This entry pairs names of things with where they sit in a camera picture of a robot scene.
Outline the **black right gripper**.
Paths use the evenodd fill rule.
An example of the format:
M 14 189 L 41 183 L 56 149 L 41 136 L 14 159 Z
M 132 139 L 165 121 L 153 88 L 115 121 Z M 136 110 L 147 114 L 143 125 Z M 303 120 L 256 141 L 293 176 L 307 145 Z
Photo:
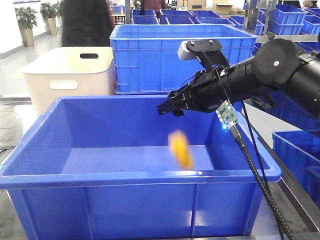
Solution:
M 158 115 L 172 113 L 182 117 L 184 110 L 210 113 L 231 98 L 229 75 L 225 70 L 206 73 L 178 90 L 170 92 L 168 99 L 156 106 Z

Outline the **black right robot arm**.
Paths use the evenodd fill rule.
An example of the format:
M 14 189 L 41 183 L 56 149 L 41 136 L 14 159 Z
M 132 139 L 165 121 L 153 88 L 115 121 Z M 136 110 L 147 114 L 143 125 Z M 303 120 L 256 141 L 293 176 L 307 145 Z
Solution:
M 281 91 L 309 118 L 320 118 L 320 55 L 305 53 L 286 39 L 263 44 L 258 52 L 230 65 L 215 39 L 186 40 L 178 49 L 183 60 L 196 59 L 203 70 L 193 80 L 168 94 L 158 105 L 160 115 L 180 117 L 185 110 L 210 113 L 224 101 L 235 103 Z

